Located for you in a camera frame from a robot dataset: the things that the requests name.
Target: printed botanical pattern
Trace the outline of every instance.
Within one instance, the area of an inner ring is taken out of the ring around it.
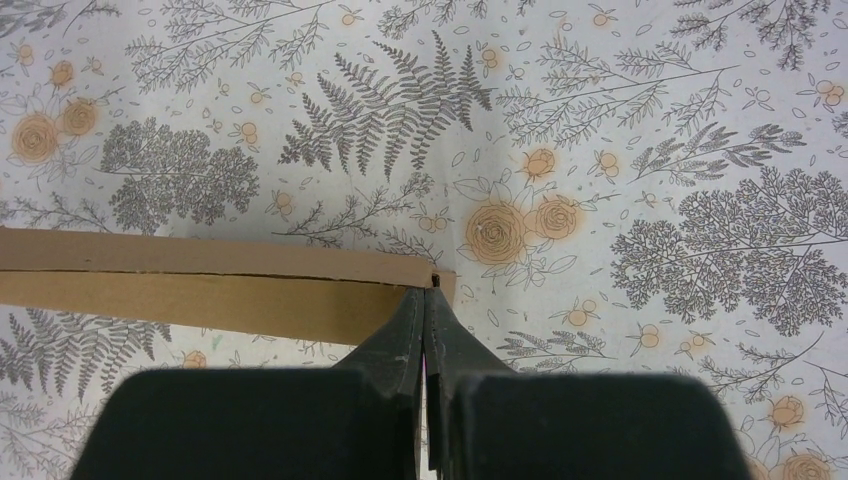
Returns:
[[[543,152],[529,156],[525,171],[533,166],[533,158],[553,162]],[[465,226],[464,243],[457,253],[488,269],[483,278],[506,277],[506,286],[541,287],[548,275],[561,274],[577,262],[576,255],[550,256],[558,243],[573,244],[578,223],[585,212],[597,211],[597,204],[611,197],[598,195],[586,200],[568,198],[557,191],[556,182],[543,187],[532,185],[538,175],[528,173],[524,187],[513,195],[508,186],[512,171],[504,169],[496,181],[485,177],[454,182],[457,192],[480,202]]]
[[[632,129],[660,112],[668,123],[677,122],[678,132],[692,133],[716,114],[716,108],[723,108],[719,99],[729,93],[719,86],[719,77],[730,67],[701,70],[690,64],[690,58],[685,46],[663,42],[652,49],[622,50],[608,61],[557,35],[543,46],[537,60],[548,68],[542,80],[550,97],[516,86],[499,94],[497,102],[504,106],[518,145],[554,142],[572,147],[588,141],[610,119],[616,119],[609,122],[612,126]],[[707,88],[663,111],[662,98],[670,94],[667,88],[693,83]]]
[[[321,108],[307,94],[303,106],[311,126],[294,120],[297,136],[287,135],[281,163],[319,162],[331,170],[331,145],[338,150],[342,170],[355,160],[359,172],[366,174],[368,163],[379,142],[386,140],[383,173],[391,179],[392,168],[401,152],[409,146],[412,165],[424,167],[430,142],[452,122],[472,130],[471,107],[478,103],[491,110],[489,91],[480,86],[472,63],[471,47],[461,67],[454,67],[448,49],[438,34],[436,59],[432,67],[419,64],[417,55],[374,42],[392,60],[398,77],[380,75],[367,65],[352,63],[340,53],[336,66],[356,92],[336,85],[322,75],[318,84],[332,110]]]
[[[744,299],[754,318],[786,336],[842,319],[848,275],[824,257],[848,240],[848,194],[838,178],[765,167],[735,192],[693,193],[678,210],[679,226],[636,220],[612,247],[615,284],[634,307],[663,292],[666,311],[693,323]]]
[[[422,257],[517,372],[693,376],[753,478],[848,478],[846,18],[0,0],[0,224]],[[0,310],[2,478],[67,478],[136,372],[352,348]]]
[[[124,230],[152,235],[168,215],[212,224],[232,204],[246,212],[258,191],[256,162],[238,147],[209,151],[200,131],[171,131],[155,118],[116,125],[103,144],[100,171],[123,176],[109,204]]]
[[[99,374],[103,393],[112,391],[121,368],[137,353],[156,360],[155,341],[171,341],[170,326],[63,312],[27,309],[27,320],[9,315],[13,342],[0,339],[0,380],[62,396],[72,377],[83,398]]]
[[[190,91],[205,83],[219,64],[244,67],[255,57],[266,57],[281,69],[294,69],[322,40],[320,31],[327,26],[319,21],[318,13],[326,3],[332,1],[301,8],[290,0],[167,0],[160,13],[168,17],[169,41],[141,35],[125,53],[132,58],[142,92],[170,87]],[[294,20],[299,23],[294,24],[293,33],[275,36],[271,46],[269,35],[275,26],[285,26],[282,22],[290,16],[299,19]]]
[[[725,23],[750,26],[756,29],[760,43],[781,52],[777,61],[781,69],[800,70],[804,50],[813,46],[813,27],[817,18],[828,12],[830,1],[749,0],[736,4],[732,0],[675,0],[674,6],[696,9],[681,15],[670,30],[675,37],[697,36],[692,40],[695,48],[725,48],[730,30]],[[708,13],[697,11],[698,7],[706,7]]]

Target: floral wrapping paper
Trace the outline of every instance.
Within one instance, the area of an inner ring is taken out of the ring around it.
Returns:
[[[848,478],[846,11],[0,0],[0,219],[423,256],[516,370],[695,376],[754,478]],[[351,350],[2,309],[3,478],[139,370]]]

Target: cut in cardboard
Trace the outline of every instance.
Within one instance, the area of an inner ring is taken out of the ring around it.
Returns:
[[[0,304],[355,345],[407,287],[456,278],[423,258],[0,228]]]

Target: small orange berry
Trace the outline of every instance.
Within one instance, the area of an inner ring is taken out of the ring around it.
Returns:
[[[611,153],[605,153],[601,155],[601,166],[604,168],[609,168],[618,163],[618,158]]]
[[[583,310],[574,310],[568,314],[568,322],[575,327],[581,327],[589,320],[589,316]]]
[[[241,133],[245,135],[254,135],[256,134],[256,124],[253,122],[247,122],[241,126]]]
[[[654,348],[660,344],[660,337],[652,333],[646,333],[639,338],[639,341],[647,348]]]

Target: fern illustration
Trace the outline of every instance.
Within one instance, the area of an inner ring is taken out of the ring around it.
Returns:
[[[385,12],[377,23],[380,33],[393,40],[400,40],[410,28],[418,25],[421,17],[432,15],[433,23],[439,26],[451,23],[456,18],[457,7],[464,0],[407,0],[408,10],[394,5]],[[515,0],[515,13],[524,16],[536,0]],[[465,5],[469,15],[474,18],[486,18],[489,12],[489,0],[471,0]]]
[[[287,231],[272,233],[305,238],[307,245],[341,248],[345,234],[352,234],[358,239],[376,237],[378,230],[368,223],[370,220],[379,215],[397,215],[412,210],[412,200],[430,193],[434,183],[430,175],[415,172],[401,185],[397,194],[389,195],[388,188],[378,187],[370,195],[361,192],[360,196],[348,195],[345,208],[329,218],[326,218],[324,202],[319,200],[305,218]]]
[[[13,338],[0,339],[0,380],[20,382],[30,391],[37,381],[44,393],[52,387],[62,396],[78,371],[80,399],[97,373],[103,393],[108,394],[120,369],[136,353],[155,360],[154,341],[171,341],[170,326],[165,324],[69,312],[53,315],[32,308],[26,313],[29,325],[9,315]]]
[[[226,0],[225,10],[214,0],[167,0],[160,12],[170,17],[165,26],[170,43],[142,35],[124,52],[133,59],[142,93],[169,87],[191,91],[206,82],[219,62],[244,67],[262,55],[281,69],[293,70],[323,40],[319,32],[328,27],[319,21],[318,13],[333,1],[300,8],[291,0]],[[280,13],[272,15],[272,6],[280,8]],[[295,28],[291,38],[280,38],[267,53],[263,51],[271,46],[269,35],[279,19],[306,11],[313,12],[310,21]]]
[[[764,167],[759,182],[693,193],[678,211],[679,226],[636,220],[612,245],[615,286],[634,308],[662,292],[666,311],[689,324],[745,299],[787,337],[842,318],[848,275],[822,248],[848,241],[848,193],[829,172]]]
[[[47,207],[23,197],[0,200],[0,221],[21,219],[28,228],[111,232],[106,226],[106,214],[97,203],[82,199],[78,206],[71,207],[68,199],[56,192],[51,192],[50,197],[51,204]]]
[[[791,153],[792,147],[806,145],[800,133],[784,131],[774,124],[753,129],[747,141],[731,143],[738,132],[716,125],[710,123],[687,141],[671,137],[645,149],[630,165],[638,172],[630,183],[665,172],[672,185],[692,187],[696,180],[722,178],[722,171],[731,164],[741,168],[762,167],[774,153]]]
[[[459,71],[455,71],[447,47],[436,32],[435,65],[419,64],[418,57],[399,48],[374,42],[392,60],[399,77],[346,60],[336,54],[336,66],[354,91],[318,75],[318,84],[330,108],[303,94],[310,124],[293,120],[297,135],[286,135],[280,163],[316,161],[331,170],[332,144],[338,151],[342,170],[349,173],[355,159],[363,175],[379,142],[385,138],[383,173],[390,178],[401,152],[409,148],[412,165],[424,166],[431,143],[457,119],[471,130],[471,107],[478,103],[491,110],[489,90],[474,73],[469,46]]]
[[[689,8],[701,3],[676,0],[674,5]],[[671,33],[674,37],[697,36],[692,41],[696,49],[719,51],[727,46],[729,27],[725,23],[735,18],[743,25],[754,26],[760,43],[769,45],[770,50],[783,52],[778,67],[800,70],[804,64],[804,49],[813,46],[816,15],[827,13],[829,6],[827,0],[748,0],[738,6],[730,1],[712,1],[706,5],[710,17],[702,12],[681,15]]]
[[[50,410],[53,408],[0,392],[0,462],[4,473],[14,475],[14,469],[21,477],[34,477],[36,473],[51,480],[69,477],[97,412],[82,406],[51,419]]]
[[[227,203],[246,212],[258,194],[256,162],[237,147],[210,152],[209,143],[201,131],[174,132],[153,117],[112,128],[100,171],[124,177],[109,202],[118,225],[152,235],[171,213],[211,225]]]
[[[539,65],[549,67],[542,80],[551,98],[529,88],[513,87],[498,95],[515,145],[553,141],[557,147],[573,147],[588,140],[609,119],[618,127],[633,128],[664,109],[662,99],[669,85],[691,85],[693,79],[711,79],[711,85],[692,92],[688,102],[675,102],[663,114],[676,121],[677,132],[691,133],[702,121],[724,109],[719,100],[729,92],[719,86],[721,74],[733,67],[698,70],[689,60],[691,52],[679,43],[659,43],[653,49],[627,49],[609,62],[589,54],[577,42],[556,36],[542,47]]]

